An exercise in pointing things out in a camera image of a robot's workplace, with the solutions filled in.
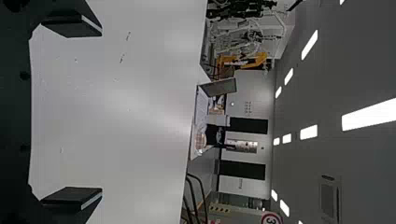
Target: wall vent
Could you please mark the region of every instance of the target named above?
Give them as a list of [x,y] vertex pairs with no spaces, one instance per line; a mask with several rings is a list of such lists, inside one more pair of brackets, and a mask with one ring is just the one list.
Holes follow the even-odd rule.
[[321,176],[319,208],[323,224],[341,224],[341,201],[341,178]]

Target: red circle sign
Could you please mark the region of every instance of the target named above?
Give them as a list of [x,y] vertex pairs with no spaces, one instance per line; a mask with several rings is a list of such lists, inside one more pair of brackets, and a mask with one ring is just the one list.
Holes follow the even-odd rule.
[[262,217],[262,224],[282,224],[282,221],[277,215],[270,213]]

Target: speed limit sign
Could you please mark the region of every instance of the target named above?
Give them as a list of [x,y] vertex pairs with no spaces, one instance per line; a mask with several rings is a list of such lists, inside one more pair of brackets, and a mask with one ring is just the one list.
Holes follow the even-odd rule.
[[262,216],[262,224],[282,224],[282,219],[276,213],[265,213]]

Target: yellow machine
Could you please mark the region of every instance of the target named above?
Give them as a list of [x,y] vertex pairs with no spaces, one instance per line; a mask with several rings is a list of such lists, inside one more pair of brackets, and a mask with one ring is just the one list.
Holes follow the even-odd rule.
[[268,54],[265,52],[259,52],[253,57],[242,59],[238,59],[237,56],[224,56],[221,54],[217,59],[217,68],[221,70],[225,65],[238,65],[241,66],[241,69],[252,68],[261,65],[267,58]]

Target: rectangular ceiling light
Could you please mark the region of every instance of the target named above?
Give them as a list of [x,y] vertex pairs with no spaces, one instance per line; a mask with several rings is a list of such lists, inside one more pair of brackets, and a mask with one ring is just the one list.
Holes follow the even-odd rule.
[[280,139],[279,138],[274,139],[274,146],[279,146],[279,144],[280,144]]
[[288,207],[288,205],[287,205],[285,202],[283,202],[283,200],[280,200],[280,209],[282,209],[282,212],[283,212],[287,217],[290,216],[289,207]]
[[286,134],[282,137],[282,143],[287,144],[291,142],[291,133]]
[[372,105],[342,117],[343,131],[349,131],[396,120],[396,98]]
[[300,130],[300,139],[305,140],[318,136],[318,125],[314,125],[305,129]]
[[308,55],[309,51],[314,47],[314,45],[318,41],[318,30],[314,32],[314,34],[311,36],[309,39],[308,43],[306,44],[305,48],[303,49],[303,52],[301,53],[301,59],[304,60],[306,55]]
[[277,193],[274,190],[271,190],[271,197],[277,202]]
[[293,77],[294,70],[291,68],[288,75],[285,77],[285,86],[288,85],[289,81]]
[[279,97],[280,93],[282,93],[282,87],[279,87],[279,89],[277,89],[276,93],[275,93],[275,98],[277,99],[277,97]]

